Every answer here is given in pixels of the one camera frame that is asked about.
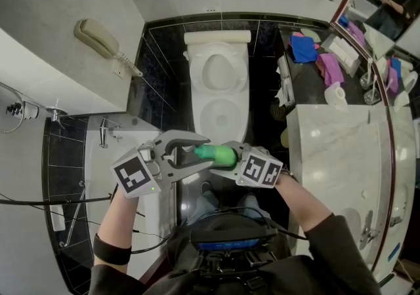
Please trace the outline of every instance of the electrical outlet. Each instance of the electrical outlet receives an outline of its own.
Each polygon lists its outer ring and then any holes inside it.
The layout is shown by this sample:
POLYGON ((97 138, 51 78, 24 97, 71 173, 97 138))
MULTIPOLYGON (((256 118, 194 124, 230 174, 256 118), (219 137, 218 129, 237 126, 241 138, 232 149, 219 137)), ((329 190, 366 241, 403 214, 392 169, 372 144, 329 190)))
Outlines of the electrical outlet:
POLYGON ((218 13, 220 12, 220 9, 218 7, 207 7, 204 11, 206 13, 218 13))

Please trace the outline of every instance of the wrist strap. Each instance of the wrist strap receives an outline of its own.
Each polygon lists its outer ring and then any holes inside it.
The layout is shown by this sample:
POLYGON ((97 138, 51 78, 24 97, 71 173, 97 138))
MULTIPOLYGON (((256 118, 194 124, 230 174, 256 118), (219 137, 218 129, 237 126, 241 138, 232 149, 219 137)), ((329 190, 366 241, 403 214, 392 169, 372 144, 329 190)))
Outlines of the wrist strap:
POLYGON ((93 254, 108 264, 124 266, 130 261, 131 247, 119 248, 100 240, 98 234, 94 235, 93 254))

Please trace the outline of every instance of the toilet bowl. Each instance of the toilet bowl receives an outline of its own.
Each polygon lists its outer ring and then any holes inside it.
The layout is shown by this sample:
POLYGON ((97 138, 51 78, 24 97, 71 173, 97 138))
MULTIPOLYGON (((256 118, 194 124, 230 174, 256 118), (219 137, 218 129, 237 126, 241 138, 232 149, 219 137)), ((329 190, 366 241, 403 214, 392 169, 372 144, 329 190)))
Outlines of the toilet bowl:
POLYGON ((196 133, 212 144, 243 142, 249 115, 249 31, 185 34, 196 133))

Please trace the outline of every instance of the jeans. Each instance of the jeans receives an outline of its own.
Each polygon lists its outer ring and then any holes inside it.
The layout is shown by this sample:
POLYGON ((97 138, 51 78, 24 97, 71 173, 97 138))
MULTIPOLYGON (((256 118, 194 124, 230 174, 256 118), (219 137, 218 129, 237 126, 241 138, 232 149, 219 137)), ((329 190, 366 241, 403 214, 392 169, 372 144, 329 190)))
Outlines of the jeans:
MULTIPOLYGON (((218 208, 219 200, 215 196, 214 193, 212 193, 210 190, 207 190, 203 195, 197 198, 196 203, 196 209, 190 219, 187 221, 187 225, 191 225, 195 223, 200 217, 203 215, 213 212, 218 208)), ((262 213, 262 215, 265 218, 270 218, 270 214, 267 211, 264 211, 260 208, 257 198, 254 195, 247 195, 246 198, 241 199, 238 203, 239 207, 249 207, 249 208, 255 208, 259 212, 262 213)), ((249 209, 241 209, 238 210, 240 214, 243 214, 244 216, 256 219, 261 218, 261 215, 254 211, 249 209)))

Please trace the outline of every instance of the cable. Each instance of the cable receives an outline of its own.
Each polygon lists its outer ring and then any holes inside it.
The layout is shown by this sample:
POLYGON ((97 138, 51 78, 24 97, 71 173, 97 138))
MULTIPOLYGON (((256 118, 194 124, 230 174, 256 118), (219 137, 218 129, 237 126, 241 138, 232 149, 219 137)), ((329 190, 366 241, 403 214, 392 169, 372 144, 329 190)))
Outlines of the cable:
POLYGON ((406 273, 406 275, 408 276, 409 280, 414 283, 414 280, 410 277, 409 273, 407 272, 406 268, 404 267, 403 263, 401 262, 400 259, 397 259, 398 263, 401 265, 402 270, 406 273))
POLYGON ((131 254, 141 254, 141 253, 149 252, 150 250, 154 250, 155 248, 163 245, 169 239, 170 236, 171 235, 167 235, 165 238, 163 238, 163 240, 159 244, 156 244, 153 247, 145 248, 144 250, 134 250, 134 251, 131 251, 131 254))
MULTIPOLYGON (((217 216, 217 215, 219 215, 219 214, 236 214, 236 215, 239 215, 239 216, 242 216, 242 217, 245 217, 245 218, 249 218, 249 219, 251 219, 251 220, 253 220, 254 222, 263 222, 263 223, 265 223, 267 226, 268 226, 268 228, 271 228, 272 226, 268 223, 268 221, 267 221, 267 219, 264 217, 264 215, 259 211, 259 210, 257 210, 256 208, 250 208, 250 207, 248 207, 248 206, 235 206, 235 207, 232 207, 232 208, 227 208, 227 209, 218 209, 218 210, 216 210, 215 212, 208 212, 207 214, 204 214, 203 216, 201 216, 200 218, 198 218, 197 220, 196 220, 196 222, 198 222, 199 220, 204 220, 204 219, 206 219, 206 218, 210 218, 210 217, 213 217, 213 216, 217 216), (248 216, 246 216, 246 215, 244 215, 244 214, 239 214, 239 213, 233 213, 233 212, 225 212, 225 211, 227 211, 227 210, 243 210, 243 209, 249 209, 249 210, 254 210, 256 213, 258 213, 260 216, 261 216, 261 220, 260 219, 254 219, 254 218, 251 218, 251 217, 248 217, 248 216)), ((305 237, 302 237, 302 236, 300 236, 300 235, 297 235, 297 234, 295 234, 295 233, 291 233, 291 232, 288 232, 288 231, 286 231, 286 230, 284 230, 284 229, 282 229, 282 228, 279 228, 279 227, 277 227, 276 226, 276 229, 279 231, 279 232, 282 232, 282 233, 284 233, 285 235, 288 235, 288 236, 290 236, 290 237, 292 237, 292 238, 296 238, 296 239, 300 239, 300 240, 308 240, 307 238, 305 238, 305 237)))
MULTIPOLYGON (((15 201, 14 199, 11 199, 10 197, 7 197, 6 195, 3 195, 2 193, 0 193, 0 195, 1 195, 1 196, 3 196, 4 198, 7 198, 7 199, 8 199, 8 200, 10 200, 10 201, 15 201)), ((50 212, 51 214, 57 214, 57 215, 59 215, 59 216, 63 216, 63 217, 64 217, 64 215, 63 215, 63 214, 60 214, 60 213, 58 213, 58 212, 51 211, 51 210, 45 210, 44 208, 39 208, 38 206, 35 206, 35 205, 30 205, 29 203, 26 203, 26 204, 24 204, 24 205, 26 205, 26 206, 28 206, 28 207, 37 208, 38 210, 42 210, 42 211, 46 211, 46 212, 50 212)), ((76 221, 78 221, 78 222, 92 223, 92 224, 100 225, 100 223, 96 223, 96 222, 93 222, 93 221, 91 221, 91 220, 84 220, 84 219, 81 219, 81 218, 73 218, 73 217, 66 217, 66 218, 69 218, 69 219, 71 219, 71 220, 76 220, 76 221)), ((133 233, 141 233, 141 234, 143 234, 143 235, 154 235, 154 236, 156 236, 156 237, 159 237, 160 239, 164 239, 164 238, 163 238, 163 237, 161 237, 160 235, 156 235, 156 234, 154 234, 154 233, 141 232, 141 231, 139 231, 139 230, 137 230, 137 229, 134 229, 134 230, 133 230, 133 233)))
POLYGON ((77 201, 72 201, 71 199, 66 199, 65 201, 54 201, 54 202, 38 202, 38 201, 15 201, 14 199, 9 199, 6 201, 4 199, 0 199, 0 204, 4 205, 40 205, 42 207, 47 207, 50 205, 68 205, 68 204, 83 204, 83 203, 92 203, 92 202, 101 202, 101 201, 109 201, 111 196, 108 197, 100 197, 100 198, 91 198, 91 199, 80 199, 77 201))

